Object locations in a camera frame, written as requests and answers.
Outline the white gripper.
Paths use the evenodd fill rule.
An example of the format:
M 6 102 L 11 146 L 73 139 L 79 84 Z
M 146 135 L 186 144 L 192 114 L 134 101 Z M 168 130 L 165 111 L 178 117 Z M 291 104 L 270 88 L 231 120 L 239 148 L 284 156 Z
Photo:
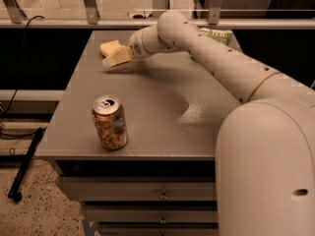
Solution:
M 127 46 L 107 50 L 102 64 L 105 67 L 114 67 L 129 62 L 132 57 L 145 58 L 158 53 L 167 53 L 171 48 L 158 36 L 156 26 L 146 27 L 135 31 L 129 38 Z

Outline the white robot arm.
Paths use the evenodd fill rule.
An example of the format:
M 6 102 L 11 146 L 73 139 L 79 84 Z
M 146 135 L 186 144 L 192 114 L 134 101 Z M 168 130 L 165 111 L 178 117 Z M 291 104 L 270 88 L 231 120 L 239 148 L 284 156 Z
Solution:
M 175 51 L 188 52 L 240 103 L 217 138 L 220 236 L 315 236 L 313 90 L 203 35 L 176 11 L 101 52 L 114 66 Z

